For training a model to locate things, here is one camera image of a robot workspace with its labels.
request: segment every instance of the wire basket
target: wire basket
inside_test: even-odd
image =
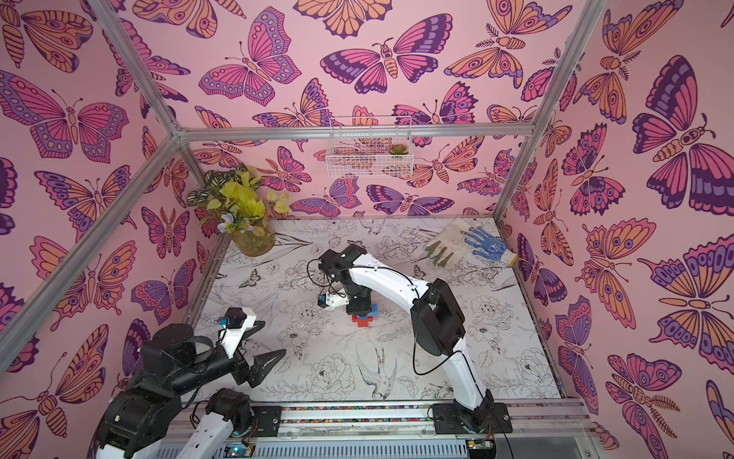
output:
[[[337,178],[352,174],[357,177],[411,178],[415,160],[410,117],[376,116],[373,118],[398,119],[404,124],[369,126],[359,134],[349,132],[335,121],[349,118],[354,125],[358,117],[333,117],[329,120],[329,147],[326,152],[326,167],[329,177]],[[403,145],[405,153],[393,155],[390,150]]]

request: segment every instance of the glass vase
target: glass vase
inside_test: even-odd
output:
[[[270,231],[267,217],[261,219],[253,226],[255,228],[261,228],[264,233],[258,236],[257,233],[260,232],[258,230],[238,231],[232,233],[232,242],[246,256],[260,256],[268,253],[273,248],[273,245],[275,245],[275,235]]]

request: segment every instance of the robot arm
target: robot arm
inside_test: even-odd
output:
[[[353,244],[341,253],[327,250],[319,258],[319,269],[343,286],[342,292],[319,298],[321,307],[346,306],[348,314],[365,315],[371,310],[374,290],[407,311],[417,343],[430,354],[449,356],[443,368],[464,425],[474,432],[489,425],[493,398],[476,379],[478,372],[464,338],[464,314],[446,282],[403,275]]]

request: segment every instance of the potted plant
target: potted plant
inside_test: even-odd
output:
[[[226,172],[210,170],[204,175],[204,188],[189,193],[187,199],[190,206],[208,212],[201,224],[211,219],[218,222],[217,229],[230,234],[232,241],[247,256],[262,255],[275,244],[265,204],[255,193],[260,180],[254,168],[248,170],[244,165]],[[278,197],[275,192],[269,192],[267,197],[272,209],[288,211],[285,193]]]

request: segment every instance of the floral table surface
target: floral table surface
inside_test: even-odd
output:
[[[252,356],[285,348],[286,356],[257,388],[243,386],[257,401],[430,400],[453,398],[441,369],[426,376],[413,372],[410,315],[379,294],[379,315],[358,328],[344,310],[316,305],[321,288],[306,273],[307,263],[326,249],[362,245],[389,266],[428,281],[442,278],[452,288],[465,315],[471,357],[495,398],[560,397],[548,360],[511,268],[480,261],[471,254],[455,267],[438,267],[415,249],[436,236],[451,219],[278,220],[275,247],[258,258],[243,256],[232,244],[219,270],[197,335],[215,338],[217,320],[231,306],[252,308],[266,327],[246,340]],[[470,220],[498,236],[491,218]],[[311,276],[321,282],[317,262]],[[415,365],[425,372],[443,360],[420,347]],[[231,377],[204,386],[199,398]]]

